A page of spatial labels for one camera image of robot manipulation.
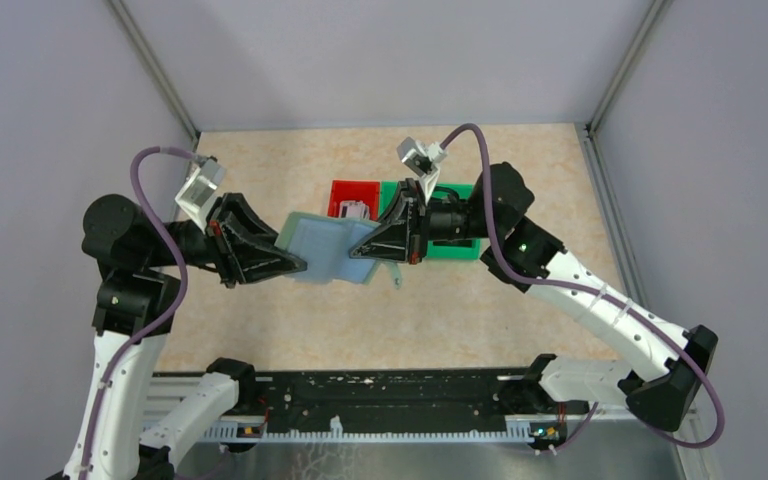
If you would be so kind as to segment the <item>grey-green card holder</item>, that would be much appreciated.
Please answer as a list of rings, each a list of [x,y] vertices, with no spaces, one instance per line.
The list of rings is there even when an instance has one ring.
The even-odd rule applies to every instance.
[[[367,219],[292,212],[275,246],[307,263],[304,271],[290,275],[299,283],[325,285],[333,281],[344,281],[367,285],[378,269],[385,267],[392,286],[400,289],[404,281],[396,263],[350,256],[350,250],[377,227],[376,222]]]

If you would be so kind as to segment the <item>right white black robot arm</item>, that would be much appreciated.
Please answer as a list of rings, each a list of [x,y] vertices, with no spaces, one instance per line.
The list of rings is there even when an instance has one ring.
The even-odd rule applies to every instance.
[[[515,395],[536,412],[597,402],[623,406],[654,429],[678,430],[704,385],[717,335],[705,326],[665,321],[602,281],[528,218],[533,200],[505,162],[484,170],[466,199],[428,198],[419,182],[406,179],[378,226],[349,253],[415,265],[431,241],[490,239],[481,261],[496,279],[559,308],[617,354],[614,361],[542,354]]]

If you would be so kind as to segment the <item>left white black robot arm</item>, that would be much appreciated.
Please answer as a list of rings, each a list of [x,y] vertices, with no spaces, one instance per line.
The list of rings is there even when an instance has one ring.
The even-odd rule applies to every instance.
[[[259,413],[254,367],[214,360],[196,390],[151,429],[143,424],[156,363],[188,288],[187,269],[215,273],[227,288],[299,273],[275,230],[239,193],[225,194],[208,221],[162,223],[119,194],[95,200],[82,248],[99,267],[92,326],[94,367],[75,447],[63,479],[170,479],[205,431],[226,413]]]

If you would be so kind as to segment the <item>white cards in red bin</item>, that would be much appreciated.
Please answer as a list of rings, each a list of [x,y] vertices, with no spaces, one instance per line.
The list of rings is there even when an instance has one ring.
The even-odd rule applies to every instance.
[[[338,204],[337,218],[370,220],[372,218],[370,207],[362,201],[346,200]]]

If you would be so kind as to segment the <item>right green plastic bin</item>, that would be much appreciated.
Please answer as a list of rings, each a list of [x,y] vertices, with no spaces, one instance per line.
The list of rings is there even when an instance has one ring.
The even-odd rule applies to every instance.
[[[466,200],[472,190],[473,187],[468,184],[443,183],[435,187],[432,198],[447,200],[457,195],[459,199]],[[481,241],[478,239],[430,241],[427,247],[427,258],[441,261],[474,261],[479,258],[480,252]]]

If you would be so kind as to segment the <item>green plastic bin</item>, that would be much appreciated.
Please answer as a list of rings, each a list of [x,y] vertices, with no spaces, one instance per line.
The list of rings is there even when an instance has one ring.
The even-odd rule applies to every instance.
[[[473,187],[468,184],[443,183],[435,187],[432,198],[447,200],[457,195],[459,199],[466,200],[472,190]],[[441,261],[474,261],[479,258],[480,252],[481,241],[478,239],[430,241],[427,247],[427,258]]]
[[[406,193],[409,198],[415,198],[421,207],[427,207],[428,200],[418,180],[385,181],[381,183],[380,205],[377,216],[379,223],[384,222],[402,193]]]

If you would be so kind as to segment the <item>middle green plastic bin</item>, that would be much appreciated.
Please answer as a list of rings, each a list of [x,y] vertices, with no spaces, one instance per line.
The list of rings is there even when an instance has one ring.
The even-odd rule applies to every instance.
[[[421,207],[427,207],[428,200],[418,180],[385,181],[381,183],[380,205],[377,216],[379,223],[384,222],[402,193],[406,193],[409,198],[415,198]]]

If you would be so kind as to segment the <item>red plastic bin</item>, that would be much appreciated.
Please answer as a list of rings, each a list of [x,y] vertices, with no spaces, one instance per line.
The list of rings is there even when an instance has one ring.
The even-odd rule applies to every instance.
[[[327,215],[337,218],[336,209],[340,202],[358,200],[370,207],[372,215],[370,220],[375,221],[379,212],[380,190],[381,184],[376,181],[335,179],[331,184]]]

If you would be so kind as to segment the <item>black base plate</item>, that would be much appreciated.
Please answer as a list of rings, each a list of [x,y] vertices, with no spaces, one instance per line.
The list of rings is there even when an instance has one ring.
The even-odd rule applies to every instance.
[[[269,433],[499,433],[515,415],[555,418],[555,401],[517,368],[262,371],[232,413]]]

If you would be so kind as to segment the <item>left corner aluminium post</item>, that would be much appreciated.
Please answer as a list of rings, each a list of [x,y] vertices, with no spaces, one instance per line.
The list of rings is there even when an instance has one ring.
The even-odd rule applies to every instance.
[[[104,3],[122,30],[131,50],[139,60],[163,103],[186,133],[190,143],[195,145],[200,138],[200,131],[195,126],[176,87],[155,54],[150,42],[142,32],[127,2],[122,0],[105,0]]]

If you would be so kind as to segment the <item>corner aluminium post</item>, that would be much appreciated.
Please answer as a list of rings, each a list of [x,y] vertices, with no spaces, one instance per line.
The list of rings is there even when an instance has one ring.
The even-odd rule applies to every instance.
[[[672,0],[654,0],[649,2],[643,19],[625,49],[621,61],[597,103],[591,119],[587,122],[587,131],[591,137],[595,137],[603,127],[608,114],[631,78],[654,32],[672,4]]]
[[[150,42],[142,32],[127,2],[122,0],[105,0],[104,3],[122,30],[131,50],[139,60],[163,103],[186,133],[190,143],[195,145],[200,138],[200,131],[195,126],[176,87],[155,54]]]

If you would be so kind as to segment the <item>right side aluminium rail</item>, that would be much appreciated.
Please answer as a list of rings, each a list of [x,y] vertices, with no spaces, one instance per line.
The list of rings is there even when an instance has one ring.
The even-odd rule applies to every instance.
[[[651,310],[653,304],[646,289],[642,270],[635,255],[612,177],[597,137],[591,131],[590,125],[586,123],[575,123],[575,131],[606,228],[622,287],[629,297]]]

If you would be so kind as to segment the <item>right corner aluminium post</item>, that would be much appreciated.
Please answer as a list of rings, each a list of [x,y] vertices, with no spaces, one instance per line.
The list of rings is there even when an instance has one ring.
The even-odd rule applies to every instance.
[[[643,19],[625,49],[621,61],[597,103],[591,119],[587,122],[587,131],[591,137],[595,137],[603,127],[608,114],[631,78],[654,32],[672,4],[672,0],[654,0],[649,2]]]

